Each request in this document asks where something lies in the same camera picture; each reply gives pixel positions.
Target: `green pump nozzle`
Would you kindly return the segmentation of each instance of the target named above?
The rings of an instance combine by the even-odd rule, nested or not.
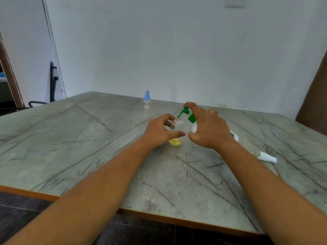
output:
[[[179,118],[183,113],[186,113],[187,115],[190,114],[190,111],[188,110],[188,107],[185,107],[181,112],[180,114],[178,115],[177,118]],[[195,117],[194,117],[194,114],[191,114],[189,117],[188,117],[188,120],[191,121],[193,124],[196,122],[195,120]]]

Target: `light switch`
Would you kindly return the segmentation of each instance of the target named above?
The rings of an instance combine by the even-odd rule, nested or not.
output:
[[[225,8],[245,8],[243,0],[224,0]]]

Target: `marble tabletop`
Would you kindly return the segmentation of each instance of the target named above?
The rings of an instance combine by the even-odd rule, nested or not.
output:
[[[181,109],[152,100],[144,117],[141,98],[88,92],[2,116],[0,185],[60,196],[138,139],[150,119]],[[215,109],[248,151],[276,157],[263,164],[327,213],[326,136],[278,114]],[[219,154],[187,136],[150,153],[121,208],[264,233]]]

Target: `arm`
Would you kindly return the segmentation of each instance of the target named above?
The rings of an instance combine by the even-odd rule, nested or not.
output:
[[[213,148],[224,159],[275,244],[326,244],[327,216],[272,173],[231,136],[225,120],[195,103],[186,103],[198,123],[190,139]]]
[[[164,125],[170,114],[150,120],[144,135],[70,189],[6,245],[92,244],[119,209],[144,158],[167,140],[184,136]]]

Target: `person's right hand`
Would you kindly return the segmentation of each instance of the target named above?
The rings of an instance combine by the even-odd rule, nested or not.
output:
[[[190,108],[197,120],[196,133],[189,132],[188,134],[194,143],[202,147],[218,149],[217,146],[219,147],[227,140],[234,140],[226,121],[219,117],[217,112],[211,113],[214,109],[207,111],[193,102],[186,102],[183,107]]]

